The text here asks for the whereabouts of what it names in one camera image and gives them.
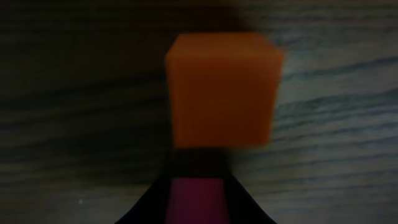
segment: wood grain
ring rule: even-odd
[[[1,223],[113,223],[171,148],[180,32],[287,51],[272,142],[234,172],[278,223],[398,222],[398,2],[1,3]]]

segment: wooden table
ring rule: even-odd
[[[171,148],[180,32],[287,51],[272,142],[234,172],[278,223],[398,222],[395,0],[1,3],[1,223],[113,223]]]

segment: orange cube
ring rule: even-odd
[[[174,146],[267,143],[282,61],[259,34],[179,35],[165,58]]]

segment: cube top face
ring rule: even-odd
[[[267,143],[283,54],[258,34],[183,34],[165,65],[174,146]]]

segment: pink object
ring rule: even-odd
[[[172,179],[165,223],[229,224],[223,180]]]

